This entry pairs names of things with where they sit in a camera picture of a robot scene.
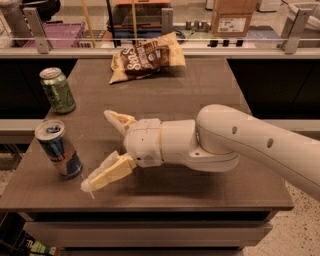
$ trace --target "wooden table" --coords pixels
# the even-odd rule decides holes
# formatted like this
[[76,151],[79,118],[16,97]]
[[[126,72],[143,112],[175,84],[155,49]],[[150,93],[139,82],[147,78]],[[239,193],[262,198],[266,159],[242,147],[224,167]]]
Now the wooden table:
[[141,169],[90,194],[80,190],[89,173],[114,150],[120,134],[104,118],[111,109],[140,118],[196,118],[208,104],[250,112],[223,58],[188,57],[184,68],[163,69],[142,80],[109,85],[110,59],[81,59],[69,76],[76,109],[60,119],[83,172],[63,180],[33,140],[0,199],[2,211],[19,212],[25,230],[57,247],[236,247],[257,244],[278,211],[293,202],[272,170],[241,156],[226,173],[181,166]]

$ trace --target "red bull can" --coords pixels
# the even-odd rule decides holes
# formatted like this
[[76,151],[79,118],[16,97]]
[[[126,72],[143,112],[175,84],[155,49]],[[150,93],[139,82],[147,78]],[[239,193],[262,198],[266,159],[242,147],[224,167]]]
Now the red bull can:
[[63,177],[71,179],[81,173],[82,164],[75,147],[66,136],[62,121],[44,121],[36,128],[35,137]]

